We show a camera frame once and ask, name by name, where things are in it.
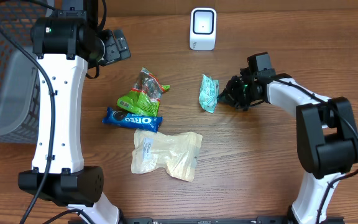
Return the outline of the blue Oreo cookie pack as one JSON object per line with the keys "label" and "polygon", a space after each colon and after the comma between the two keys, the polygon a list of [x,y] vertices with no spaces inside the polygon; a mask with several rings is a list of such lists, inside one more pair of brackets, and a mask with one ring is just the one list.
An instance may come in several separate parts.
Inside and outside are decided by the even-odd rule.
{"label": "blue Oreo cookie pack", "polygon": [[140,114],[126,113],[107,108],[103,124],[111,124],[129,129],[141,129],[145,131],[157,132],[163,118],[160,116],[146,116]]}

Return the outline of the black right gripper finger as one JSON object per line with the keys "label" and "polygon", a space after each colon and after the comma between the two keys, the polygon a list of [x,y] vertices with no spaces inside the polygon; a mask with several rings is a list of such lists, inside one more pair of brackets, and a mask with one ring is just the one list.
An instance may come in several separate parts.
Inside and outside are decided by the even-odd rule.
{"label": "black right gripper finger", "polygon": [[232,98],[232,81],[228,81],[223,92],[219,94],[219,98]]}
{"label": "black right gripper finger", "polygon": [[227,104],[227,105],[232,105],[233,104],[233,99],[231,97],[230,94],[227,94],[227,93],[221,93],[218,95],[218,101],[220,103],[224,103],[224,104]]}

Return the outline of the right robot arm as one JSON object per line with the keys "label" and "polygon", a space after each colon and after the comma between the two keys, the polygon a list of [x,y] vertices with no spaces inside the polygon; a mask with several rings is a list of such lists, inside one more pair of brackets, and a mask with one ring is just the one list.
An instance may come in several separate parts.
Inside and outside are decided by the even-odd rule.
{"label": "right robot arm", "polygon": [[286,73],[249,68],[233,76],[217,100],[242,111],[268,103],[294,116],[305,173],[282,222],[333,223],[326,210],[338,183],[358,174],[358,132],[350,101],[313,93]]}

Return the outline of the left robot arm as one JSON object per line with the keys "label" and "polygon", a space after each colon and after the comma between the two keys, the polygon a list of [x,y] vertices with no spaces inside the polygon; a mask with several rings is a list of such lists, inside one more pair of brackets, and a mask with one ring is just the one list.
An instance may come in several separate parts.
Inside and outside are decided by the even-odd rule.
{"label": "left robot arm", "polygon": [[111,63],[106,51],[112,33],[98,18],[98,2],[64,1],[61,9],[37,19],[30,38],[40,79],[39,133],[32,167],[19,174],[19,188],[86,223],[124,223],[103,192],[102,168],[85,165],[80,143],[88,69]]}

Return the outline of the teal snack packet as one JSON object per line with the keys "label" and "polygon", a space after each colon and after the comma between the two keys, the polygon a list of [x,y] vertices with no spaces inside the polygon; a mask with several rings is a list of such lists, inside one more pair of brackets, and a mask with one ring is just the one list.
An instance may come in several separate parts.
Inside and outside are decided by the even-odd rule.
{"label": "teal snack packet", "polygon": [[214,113],[218,103],[219,81],[203,74],[200,86],[199,103],[202,109],[209,113]]}

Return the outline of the beige paper pouch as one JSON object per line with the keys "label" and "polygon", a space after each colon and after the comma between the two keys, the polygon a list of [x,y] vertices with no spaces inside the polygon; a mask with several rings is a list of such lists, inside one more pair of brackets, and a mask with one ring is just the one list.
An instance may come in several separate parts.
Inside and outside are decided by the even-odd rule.
{"label": "beige paper pouch", "polygon": [[192,182],[202,139],[194,132],[164,135],[138,129],[134,133],[131,172],[145,174],[163,168],[173,178]]}

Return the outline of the green snack packet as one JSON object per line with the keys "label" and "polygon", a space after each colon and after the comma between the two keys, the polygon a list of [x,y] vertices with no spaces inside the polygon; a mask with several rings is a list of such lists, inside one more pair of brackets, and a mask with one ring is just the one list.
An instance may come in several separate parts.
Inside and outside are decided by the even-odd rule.
{"label": "green snack packet", "polygon": [[129,93],[117,100],[117,106],[133,114],[157,116],[162,94],[169,89],[170,85],[162,85],[143,67]]}

